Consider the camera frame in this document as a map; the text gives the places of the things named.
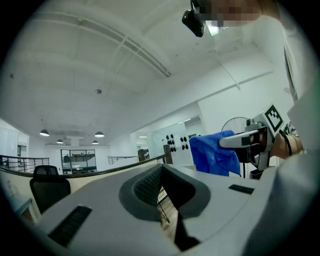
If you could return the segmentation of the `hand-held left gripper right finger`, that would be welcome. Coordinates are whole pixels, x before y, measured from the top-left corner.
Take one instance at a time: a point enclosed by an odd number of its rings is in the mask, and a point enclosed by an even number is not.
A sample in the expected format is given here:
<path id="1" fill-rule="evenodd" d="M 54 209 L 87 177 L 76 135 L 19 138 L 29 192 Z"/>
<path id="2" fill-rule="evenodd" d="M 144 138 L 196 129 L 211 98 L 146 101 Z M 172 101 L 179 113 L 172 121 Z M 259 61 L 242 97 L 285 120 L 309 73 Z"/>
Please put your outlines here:
<path id="1" fill-rule="evenodd" d="M 171 164 L 170 168 L 205 184 L 210 200 L 199 216 L 183 221 L 199 244 L 176 256 L 241 256 L 271 194 L 277 167 L 259 180 L 203 173 Z"/>

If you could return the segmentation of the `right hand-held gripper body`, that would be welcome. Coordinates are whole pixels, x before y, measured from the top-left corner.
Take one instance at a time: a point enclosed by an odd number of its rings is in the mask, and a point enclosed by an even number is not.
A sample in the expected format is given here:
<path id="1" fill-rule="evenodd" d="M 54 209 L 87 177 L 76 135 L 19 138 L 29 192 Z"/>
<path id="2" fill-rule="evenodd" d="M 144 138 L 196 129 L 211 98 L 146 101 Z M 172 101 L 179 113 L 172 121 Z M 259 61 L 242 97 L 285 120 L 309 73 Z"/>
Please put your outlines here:
<path id="1" fill-rule="evenodd" d="M 241 163 L 251 163 L 258 171 L 269 167 L 276 135 L 284 120 L 274 104 L 246 120 L 244 132 L 237 135 L 236 154 Z"/>

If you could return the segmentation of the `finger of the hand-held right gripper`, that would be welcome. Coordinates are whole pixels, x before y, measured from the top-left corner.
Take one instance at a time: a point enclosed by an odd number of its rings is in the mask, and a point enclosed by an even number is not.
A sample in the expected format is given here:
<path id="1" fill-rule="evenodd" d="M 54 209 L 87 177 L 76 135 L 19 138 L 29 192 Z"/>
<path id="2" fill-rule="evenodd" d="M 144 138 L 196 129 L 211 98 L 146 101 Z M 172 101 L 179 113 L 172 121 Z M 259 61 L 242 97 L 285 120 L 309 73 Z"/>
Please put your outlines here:
<path id="1" fill-rule="evenodd" d="M 219 140 L 219 146 L 222 148 L 248 148 L 259 142 L 260 131 L 256 129 L 221 138 Z"/>

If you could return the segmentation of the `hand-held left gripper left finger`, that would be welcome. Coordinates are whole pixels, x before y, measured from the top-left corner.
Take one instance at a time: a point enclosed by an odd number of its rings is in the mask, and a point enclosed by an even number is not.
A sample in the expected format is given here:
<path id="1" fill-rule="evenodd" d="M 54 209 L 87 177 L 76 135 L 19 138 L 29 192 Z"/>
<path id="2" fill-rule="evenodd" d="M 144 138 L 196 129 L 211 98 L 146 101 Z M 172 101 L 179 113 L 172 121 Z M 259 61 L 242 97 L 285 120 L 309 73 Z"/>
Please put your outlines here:
<path id="1" fill-rule="evenodd" d="M 138 219 L 121 203 L 120 190 L 129 179 L 157 172 L 148 165 L 89 182 L 50 207 L 37 224 L 48 248 L 59 256 L 174 256 L 178 247 L 165 235 L 159 210 L 143 201 L 129 204 Z"/>

